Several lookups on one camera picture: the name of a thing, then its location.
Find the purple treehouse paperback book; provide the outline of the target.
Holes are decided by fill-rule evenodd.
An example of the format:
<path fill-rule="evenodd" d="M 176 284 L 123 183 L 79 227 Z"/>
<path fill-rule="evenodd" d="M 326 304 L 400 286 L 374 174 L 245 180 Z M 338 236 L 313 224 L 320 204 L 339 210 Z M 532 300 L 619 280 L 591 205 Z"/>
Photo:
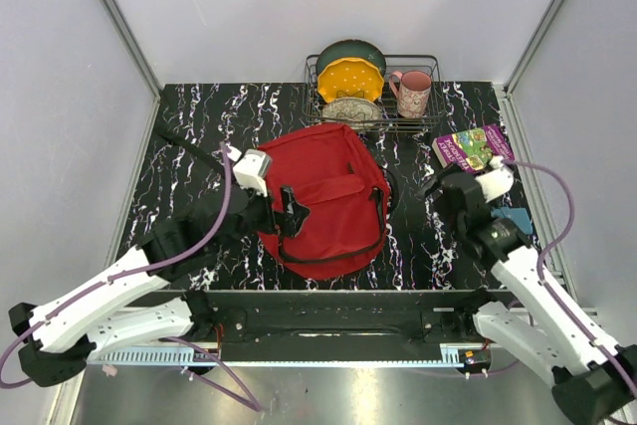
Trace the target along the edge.
<path fill-rule="evenodd" d="M 494 156 L 515 158 L 501 129 L 495 124 L 439 136 L 434 139 L 432 149 L 442 167 L 454 163 L 470 173 L 484 170 Z"/>

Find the red student backpack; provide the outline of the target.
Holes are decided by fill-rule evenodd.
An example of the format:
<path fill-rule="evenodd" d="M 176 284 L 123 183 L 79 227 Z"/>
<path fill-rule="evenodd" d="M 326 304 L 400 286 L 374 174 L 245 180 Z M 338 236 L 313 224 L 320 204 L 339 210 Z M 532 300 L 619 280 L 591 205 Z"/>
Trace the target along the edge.
<path fill-rule="evenodd" d="M 159 135 L 228 180 L 221 190 L 200 198 L 238 186 L 232 167 L 247 150 L 229 149 L 229 164 L 223 166 L 178 135 L 164 129 Z M 306 279 L 333 279 L 368 266 L 383 248 L 396 185 L 357 133 L 343 123 L 322 123 L 255 149 L 272 158 L 266 183 L 275 206 L 282 205 L 280 187 L 291 186 L 297 201 L 311 210 L 295 238 L 251 233 L 259 237 L 264 249 L 286 269 Z"/>

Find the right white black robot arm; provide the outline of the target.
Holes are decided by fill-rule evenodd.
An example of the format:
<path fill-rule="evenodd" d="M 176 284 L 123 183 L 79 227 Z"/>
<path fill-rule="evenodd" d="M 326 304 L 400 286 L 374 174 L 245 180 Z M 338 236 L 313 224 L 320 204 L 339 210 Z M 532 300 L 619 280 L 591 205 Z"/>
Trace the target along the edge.
<path fill-rule="evenodd" d="M 485 289 L 455 305 L 453 333 L 463 341 L 493 342 L 533 371 L 573 424 L 598 424 L 636 398 L 636 347 L 604 331 L 556 281 L 530 237 L 492 202 L 508 193 L 508 160 L 480 175 L 450 164 L 419 195 L 436 197 L 455 240 L 504 285 L 531 315 L 525 321 Z"/>

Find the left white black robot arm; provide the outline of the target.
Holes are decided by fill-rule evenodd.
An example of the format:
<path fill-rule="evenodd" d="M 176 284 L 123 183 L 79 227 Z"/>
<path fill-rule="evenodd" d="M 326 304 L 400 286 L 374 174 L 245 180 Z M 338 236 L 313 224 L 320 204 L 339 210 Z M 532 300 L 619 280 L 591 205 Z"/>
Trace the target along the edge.
<path fill-rule="evenodd" d="M 216 324 L 203 293 L 186 293 L 154 308 L 123 314 L 131 302 L 201 268 L 205 250 L 252 232 L 298 234 L 309 208 L 291 188 L 283 203 L 237 186 L 206 195 L 153 226 L 140 242 L 83 285 L 45 305 L 20 303 L 9 312 L 17 336 L 11 349 L 28 382 L 63 383 L 114 350 L 171 337 L 202 341 Z"/>

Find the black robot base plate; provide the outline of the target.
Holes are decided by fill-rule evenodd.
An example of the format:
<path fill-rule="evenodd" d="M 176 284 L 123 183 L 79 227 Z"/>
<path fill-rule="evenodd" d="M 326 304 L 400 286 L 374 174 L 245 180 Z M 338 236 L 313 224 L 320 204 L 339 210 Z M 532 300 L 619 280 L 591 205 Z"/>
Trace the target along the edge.
<path fill-rule="evenodd" d="M 443 315 L 476 299 L 507 304 L 507 290 L 446 291 L 213 291 L 204 299 L 223 345 L 263 338 L 332 338 L 379 334 L 428 341 L 443 333 Z"/>

